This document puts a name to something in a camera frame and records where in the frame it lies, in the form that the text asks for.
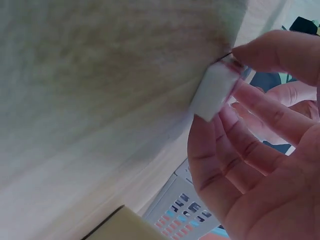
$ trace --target skin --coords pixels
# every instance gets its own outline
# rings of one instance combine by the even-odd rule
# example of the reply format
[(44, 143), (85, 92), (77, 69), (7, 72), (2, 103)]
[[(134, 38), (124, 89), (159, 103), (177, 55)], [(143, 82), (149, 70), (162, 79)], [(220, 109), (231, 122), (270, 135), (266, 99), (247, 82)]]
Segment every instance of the skin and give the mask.
[[(257, 71), (319, 83), (318, 37), (272, 31), (233, 53)], [(230, 106), (209, 123), (195, 116), (188, 158), (198, 195), (233, 240), (320, 239), (320, 125), (246, 83), (234, 97), (296, 150), (264, 145)]]
[[(312, 120), (320, 121), (315, 86), (309, 86), (301, 81), (289, 82), (270, 89), (266, 95)], [(260, 140), (268, 141), (273, 145), (287, 144), (284, 139), (274, 133), (257, 116), (251, 114), (241, 103), (233, 103), (232, 107), (243, 119), (248, 129)]]

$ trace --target finger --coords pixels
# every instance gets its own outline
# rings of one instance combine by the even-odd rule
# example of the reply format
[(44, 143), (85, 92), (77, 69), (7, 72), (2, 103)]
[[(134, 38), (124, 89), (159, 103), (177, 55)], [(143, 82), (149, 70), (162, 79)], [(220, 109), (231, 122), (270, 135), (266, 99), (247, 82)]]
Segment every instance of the finger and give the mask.
[(287, 144), (285, 140), (275, 134), (263, 121), (261, 121), (257, 116), (251, 114), (240, 103), (236, 102), (231, 106), (235, 109), (239, 117), (243, 119), (247, 128), (260, 141), (268, 141), (273, 145)]
[(286, 72), (317, 86), (320, 78), (320, 38), (292, 31), (270, 31), (236, 47), (234, 56), (257, 72)]
[(273, 132), (293, 146), (297, 146), (315, 122), (273, 100), (247, 83), (242, 83), (234, 97)]
[(290, 107), (291, 110), (301, 113), (316, 122), (320, 121), (318, 106), (315, 101), (301, 101)]
[(195, 190), (223, 223), (242, 193), (220, 170), (213, 122), (194, 117), (188, 139), (188, 159)]
[(287, 107), (291, 107), (305, 100), (316, 101), (317, 88), (301, 81), (293, 81), (275, 86), (266, 95)]
[(225, 133), (238, 154), (264, 175), (272, 173), (287, 157), (256, 139), (229, 106), (225, 106), (219, 116)]
[(243, 194), (253, 189), (264, 177), (246, 164), (230, 143), (219, 115), (213, 119), (216, 134), (216, 156), (222, 174), (226, 176)]

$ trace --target knuckle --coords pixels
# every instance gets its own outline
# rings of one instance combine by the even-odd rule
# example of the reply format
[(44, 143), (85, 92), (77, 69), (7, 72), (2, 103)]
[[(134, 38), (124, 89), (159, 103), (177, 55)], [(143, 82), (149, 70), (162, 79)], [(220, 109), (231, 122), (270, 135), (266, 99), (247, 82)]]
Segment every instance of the knuckle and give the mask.
[(283, 110), (276, 110), (272, 115), (272, 125), (274, 128), (280, 127), (284, 119), (285, 112)]
[(247, 162), (247, 159), (250, 158), (250, 155), (259, 147), (260, 141), (257, 139), (250, 140), (245, 144), (245, 148), (243, 150), (243, 159)]
[(298, 100), (298, 91), (297, 89), (290, 85), (288, 86), (288, 91), (289, 91), (289, 105), (292, 106), (294, 105), (297, 100)]

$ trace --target wooden surface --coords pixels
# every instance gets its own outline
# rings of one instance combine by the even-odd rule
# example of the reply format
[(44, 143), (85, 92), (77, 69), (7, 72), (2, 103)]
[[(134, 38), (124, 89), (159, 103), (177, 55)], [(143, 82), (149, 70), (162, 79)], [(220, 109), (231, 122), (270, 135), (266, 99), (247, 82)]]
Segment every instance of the wooden surface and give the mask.
[(0, 2), (0, 239), (81, 239), (186, 158), (206, 66), (286, 0)]

